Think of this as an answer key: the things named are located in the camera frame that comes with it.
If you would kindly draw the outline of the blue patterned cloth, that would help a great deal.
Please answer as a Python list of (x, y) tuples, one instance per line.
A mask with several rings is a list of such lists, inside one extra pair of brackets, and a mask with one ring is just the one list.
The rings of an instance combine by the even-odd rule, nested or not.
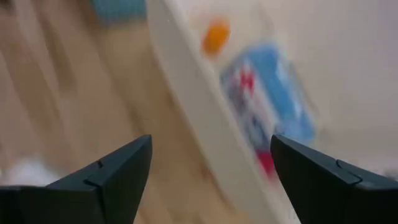
[(146, 0), (90, 0), (102, 24), (146, 19)]

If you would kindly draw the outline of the blue medical supply box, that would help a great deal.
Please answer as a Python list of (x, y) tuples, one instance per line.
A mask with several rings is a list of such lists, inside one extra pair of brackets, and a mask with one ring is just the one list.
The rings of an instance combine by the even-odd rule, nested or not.
[(271, 44), (239, 54), (221, 73), (220, 86), (249, 147), (264, 172), (275, 172), (271, 137), (282, 134), (312, 143), (317, 127), (290, 63)]

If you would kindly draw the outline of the small orange item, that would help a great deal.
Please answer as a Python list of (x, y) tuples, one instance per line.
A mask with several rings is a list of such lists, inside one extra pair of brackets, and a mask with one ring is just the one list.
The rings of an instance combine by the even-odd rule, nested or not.
[(231, 33), (229, 20), (216, 18), (209, 22), (201, 40), (202, 52), (209, 56), (217, 56), (226, 45)]

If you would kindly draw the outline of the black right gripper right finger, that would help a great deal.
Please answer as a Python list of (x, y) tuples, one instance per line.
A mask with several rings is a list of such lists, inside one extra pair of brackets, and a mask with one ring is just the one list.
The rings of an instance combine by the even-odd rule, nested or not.
[(398, 224), (397, 181), (281, 135), (271, 155), (301, 224)]

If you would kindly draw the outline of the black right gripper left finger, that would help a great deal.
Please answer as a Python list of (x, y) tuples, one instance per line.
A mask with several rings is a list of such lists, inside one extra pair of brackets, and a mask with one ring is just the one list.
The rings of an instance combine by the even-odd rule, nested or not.
[(0, 224), (132, 224), (151, 160), (143, 135), (46, 186), (1, 186)]

